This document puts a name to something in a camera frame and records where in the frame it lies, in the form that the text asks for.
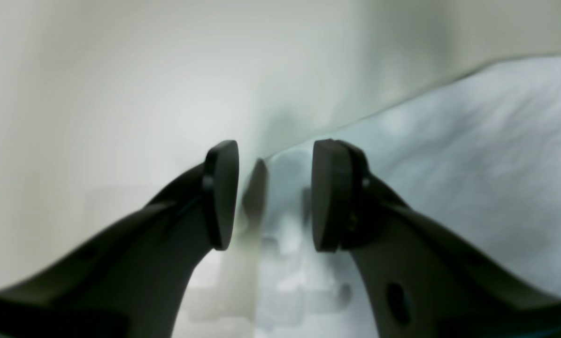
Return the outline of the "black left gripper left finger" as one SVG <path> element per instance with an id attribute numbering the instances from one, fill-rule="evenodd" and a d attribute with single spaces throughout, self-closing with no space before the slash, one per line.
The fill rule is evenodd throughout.
<path id="1" fill-rule="evenodd" d="M 237 141 L 38 274 L 0 290 L 0 338 L 169 338 L 192 273 L 226 250 Z"/>

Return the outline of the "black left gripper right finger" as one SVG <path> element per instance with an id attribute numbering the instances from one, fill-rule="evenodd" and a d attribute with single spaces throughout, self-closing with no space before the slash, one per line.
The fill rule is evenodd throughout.
<path id="1" fill-rule="evenodd" d="M 354 260 L 382 338 L 561 338 L 561 298 L 410 208 L 345 141 L 313 144 L 312 230 Z"/>

